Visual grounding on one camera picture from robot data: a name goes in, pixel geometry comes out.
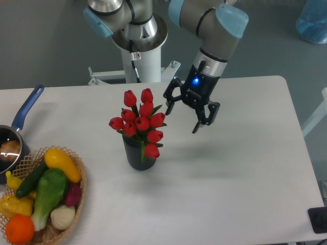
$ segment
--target dark vase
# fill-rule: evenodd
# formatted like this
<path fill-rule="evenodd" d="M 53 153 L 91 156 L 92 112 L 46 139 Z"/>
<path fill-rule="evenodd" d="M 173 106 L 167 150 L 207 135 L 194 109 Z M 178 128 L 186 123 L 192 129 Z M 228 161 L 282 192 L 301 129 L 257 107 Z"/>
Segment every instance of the dark vase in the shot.
<path fill-rule="evenodd" d="M 141 143 L 123 135 L 126 156 L 129 164 L 136 170 L 147 170 L 151 168 L 156 158 L 146 158 L 142 162 Z"/>

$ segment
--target wicker basket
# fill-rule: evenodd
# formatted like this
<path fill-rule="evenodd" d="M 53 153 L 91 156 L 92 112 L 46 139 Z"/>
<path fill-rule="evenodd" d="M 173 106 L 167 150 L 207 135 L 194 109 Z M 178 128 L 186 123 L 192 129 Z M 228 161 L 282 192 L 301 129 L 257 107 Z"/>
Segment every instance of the wicker basket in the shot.
<path fill-rule="evenodd" d="M 85 199 L 85 194 L 86 194 L 86 172 L 85 172 L 85 167 L 82 162 L 82 159 L 73 151 L 69 150 L 66 147 L 56 147 L 52 146 L 50 148 L 58 148 L 63 151 L 65 151 L 76 163 L 79 171 L 81 172 L 81 182 L 80 186 L 82 189 L 82 198 L 80 202 L 75 206 L 76 207 L 76 214 L 75 214 L 75 219 L 71 223 L 71 225 L 66 229 L 66 230 L 58 230 L 56 229 L 50 220 L 50 215 L 49 219 L 46 223 L 46 226 L 44 229 L 37 231 L 34 233 L 34 237 L 30 242 L 28 242 L 28 245 L 34 245 L 34 244 L 39 244 L 39 245 L 53 245 L 61 242 L 65 237 L 68 236 L 68 234 L 72 231 L 74 228 L 75 224 L 78 221 L 78 218 L 80 216 L 80 213 L 82 211 L 84 199 Z M 24 160 L 20 161 L 19 165 L 16 167 L 16 169 L 13 171 L 13 176 L 19 177 L 21 179 L 24 179 L 36 166 L 42 162 L 44 159 L 44 154 L 50 149 L 50 148 L 41 148 L 39 150 L 36 150 L 34 153 L 30 153 L 28 156 L 25 156 Z M 7 186 L 5 189 L 5 194 L 14 194 L 14 191 Z M 6 224 L 9 220 L 2 216 L 0 214 L 0 229 L 3 232 L 3 237 L 4 239 L 7 240 L 7 237 L 5 235 L 5 230 L 6 230 Z"/>

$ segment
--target light blue joint cap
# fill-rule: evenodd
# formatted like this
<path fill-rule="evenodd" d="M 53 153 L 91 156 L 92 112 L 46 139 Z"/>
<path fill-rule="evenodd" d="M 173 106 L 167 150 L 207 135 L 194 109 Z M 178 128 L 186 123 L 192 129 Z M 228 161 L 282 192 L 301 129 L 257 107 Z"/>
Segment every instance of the light blue joint cap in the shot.
<path fill-rule="evenodd" d="M 113 34 L 111 29 L 105 23 L 103 23 L 103 21 L 100 20 L 91 10 L 89 10 L 89 8 L 85 8 L 83 14 L 87 23 L 101 37 L 106 38 Z"/>
<path fill-rule="evenodd" d="M 243 32 L 249 22 L 249 16 L 246 13 L 227 4 L 219 6 L 216 10 L 216 18 L 229 34 L 239 39 L 243 37 Z"/>
<path fill-rule="evenodd" d="M 168 7 L 170 20 L 180 27 L 180 12 L 182 11 L 184 0 L 171 0 Z"/>

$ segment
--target garlic bulb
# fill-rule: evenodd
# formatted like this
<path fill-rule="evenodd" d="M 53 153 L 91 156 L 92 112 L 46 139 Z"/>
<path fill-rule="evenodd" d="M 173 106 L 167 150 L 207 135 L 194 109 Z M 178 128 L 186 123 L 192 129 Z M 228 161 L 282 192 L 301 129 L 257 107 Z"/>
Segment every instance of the garlic bulb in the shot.
<path fill-rule="evenodd" d="M 51 222 L 59 230 L 65 230 L 75 218 L 75 207 L 62 205 L 51 212 Z"/>

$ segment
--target tulip bouquet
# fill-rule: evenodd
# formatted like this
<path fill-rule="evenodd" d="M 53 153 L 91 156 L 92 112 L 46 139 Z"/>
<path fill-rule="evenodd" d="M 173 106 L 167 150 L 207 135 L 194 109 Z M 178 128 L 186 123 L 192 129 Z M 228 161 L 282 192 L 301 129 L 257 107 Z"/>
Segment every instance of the tulip bouquet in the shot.
<path fill-rule="evenodd" d="M 142 91 L 139 109 L 136 106 L 136 96 L 132 90 L 125 91 L 124 104 L 131 109 L 122 108 L 121 117 L 114 117 L 110 120 L 109 126 L 127 137 L 130 137 L 141 144 L 142 162 L 148 158 L 160 156 L 158 143 L 164 136 L 163 132 L 156 128 L 166 126 L 164 123 L 165 114 L 157 113 L 162 105 L 153 106 L 153 94 L 150 88 Z"/>

